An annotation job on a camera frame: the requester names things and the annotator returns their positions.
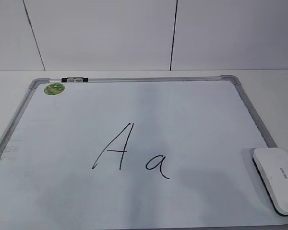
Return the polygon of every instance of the round sticker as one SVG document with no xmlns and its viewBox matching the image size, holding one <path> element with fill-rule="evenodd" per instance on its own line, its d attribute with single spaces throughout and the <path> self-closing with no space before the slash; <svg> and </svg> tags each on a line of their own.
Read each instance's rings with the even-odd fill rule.
<svg viewBox="0 0 288 230">
<path fill-rule="evenodd" d="M 65 86 L 63 84 L 54 83 L 54 84 L 47 86 L 44 91 L 45 91 L 45 94 L 56 95 L 56 94 L 63 92 L 64 89 L 65 89 Z"/>
</svg>

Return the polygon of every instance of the whiteboard eraser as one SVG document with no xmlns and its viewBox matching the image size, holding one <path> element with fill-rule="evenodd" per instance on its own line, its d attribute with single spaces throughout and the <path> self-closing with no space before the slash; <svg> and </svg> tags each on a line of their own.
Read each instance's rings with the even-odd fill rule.
<svg viewBox="0 0 288 230">
<path fill-rule="evenodd" d="M 279 148 L 255 149 L 253 161 L 274 209 L 288 216 L 288 154 Z"/>
</svg>

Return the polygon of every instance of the black marker writing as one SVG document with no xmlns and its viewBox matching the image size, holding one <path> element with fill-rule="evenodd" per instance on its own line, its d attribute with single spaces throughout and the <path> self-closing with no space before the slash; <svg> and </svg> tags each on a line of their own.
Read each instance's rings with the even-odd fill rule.
<svg viewBox="0 0 288 230">
<path fill-rule="evenodd" d="M 156 164 L 154 167 L 149 168 L 149 167 L 148 167 L 148 164 L 149 164 L 153 159 L 155 159 L 155 158 L 157 158 L 157 157 L 162 157 L 162 160 L 159 161 L 158 164 Z M 163 163 L 163 161 L 164 161 L 165 158 L 166 158 L 166 157 L 164 157 L 163 155 L 155 156 L 155 157 L 153 157 L 152 159 L 150 159 L 150 160 L 147 162 L 147 164 L 145 165 L 145 168 L 148 169 L 148 170 L 152 170 L 152 169 L 156 168 L 158 165 L 160 165 L 160 166 L 159 166 L 159 170 L 160 170 L 161 175 L 162 175 L 164 178 L 169 179 L 168 177 L 166 177 L 166 176 L 163 174 L 162 169 L 161 169 L 162 163 Z"/>
<path fill-rule="evenodd" d="M 126 125 L 126 127 L 125 127 L 115 138 L 113 138 L 113 140 L 110 141 L 110 143 L 108 143 L 107 146 L 101 151 L 101 153 L 100 153 L 99 156 L 97 157 L 96 161 L 94 162 L 94 164 L 93 164 L 93 166 L 92 166 L 92 169 L 94 169 L 94 168 L 97 166 L 97 161 L 98 161 L 98 159 L 101 157 L 101 155 L 102 155 L 102 154 L 104 153 L 104 151 L 107 149 L 107 147 L 109 147 L 109 145 L 112 144 L 112 142 L 115 141 L 116 138 L 118 138 L 118 137 L 126 130 L 126 128 L 127 128 L 129 125 L 131 125 L 131 123 L 128 123 L 128 125 Z M 124 154 L 127 152 L 127 151 L 126 151 L 126 147 L 127 147 L 128 139 L 129 139 L 129 136 L 130 136 L 131 131 L 132 131 L 132 129 L 133 129 L 133 126 L 134 126 L 134 123 L 132 124 L 131 129 L 130 129 L 130 131 L 129 131 L 129 134 L 128 134 L 127 140 L 126 140 L 126 142 L 125 142 L 125 146 L 124 146 L 124 150 L 123 150 L 123 151 L 119 151 L 119 150 L 107 150 L 107 152 L 112 151 L 112 152 L 121 152 L 121 153 L 122 153 L 121 159 L 120 159 L 120 170 L 121 170 L 121 164 L 122 164 L 122 161 L 123 161 Z"/>
</svg>

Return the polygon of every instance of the white table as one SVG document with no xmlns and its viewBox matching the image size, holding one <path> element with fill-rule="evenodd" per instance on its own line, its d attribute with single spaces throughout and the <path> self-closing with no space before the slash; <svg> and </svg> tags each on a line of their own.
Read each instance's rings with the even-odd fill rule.
<svg viewBox="0 0 288 230">
<path fill-rule="evenodd" d="M 288 70 L 0 72 L 0 137 L 26 93 L 30 82 L 36 78 L 143 78 L 219 75 L 235 75 L 239 78 L 276 144 L 288 152 Z"/>
</svg>

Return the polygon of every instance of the gray plastic corner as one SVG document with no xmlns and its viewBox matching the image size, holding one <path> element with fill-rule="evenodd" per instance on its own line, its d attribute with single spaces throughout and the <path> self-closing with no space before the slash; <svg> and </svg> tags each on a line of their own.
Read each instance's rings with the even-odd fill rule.
<svg viewBox="0 0 288 230">
<path fill-rule="evenodd" d="M 220 76 L 223 80 L 230 81 L 234 85 L 241 85 L 239 79 L 234 75 L 221 75 Z"/>
<path fill-rule="evenodd" d="M 31 82 L 29 89 L 36 89 L 40 84 L 49 83 L 49 80 L 50 78 L 36 78 Z"/>
</svg>

